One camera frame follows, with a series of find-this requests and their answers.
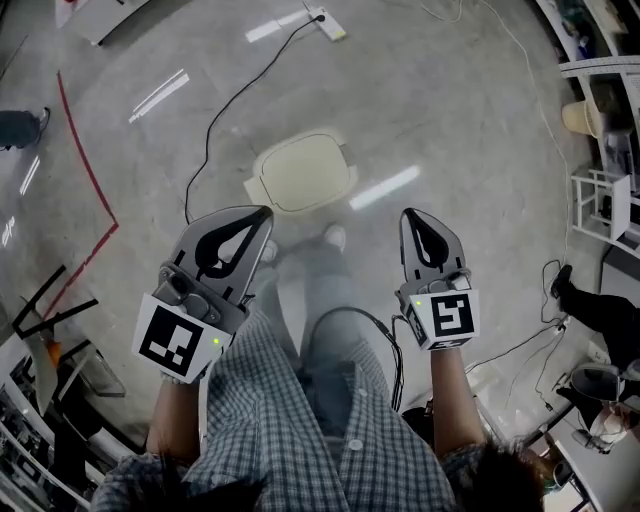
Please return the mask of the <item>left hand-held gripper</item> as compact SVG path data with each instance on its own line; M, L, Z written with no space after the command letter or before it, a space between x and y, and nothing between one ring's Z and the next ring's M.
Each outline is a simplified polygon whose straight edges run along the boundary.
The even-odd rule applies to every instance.
M132 353L180 384L197 381L228 351L246 318L240 301L272 227L264 206L225 208L191 222L174 247L175 264L164 263L157 288L143 296ZM224 260L220 248L239 234Z

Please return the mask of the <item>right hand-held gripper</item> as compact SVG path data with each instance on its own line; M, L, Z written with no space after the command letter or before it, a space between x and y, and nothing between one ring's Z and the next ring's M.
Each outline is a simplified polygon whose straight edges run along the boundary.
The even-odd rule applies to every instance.
M436 217L406 208L400 218L400 244L407 283L397 291L397 298L418 347L428 351L460 348L478 337L479 292L472 288L471 273L464 268L457 235ZM448 275L420 280L422 274Z

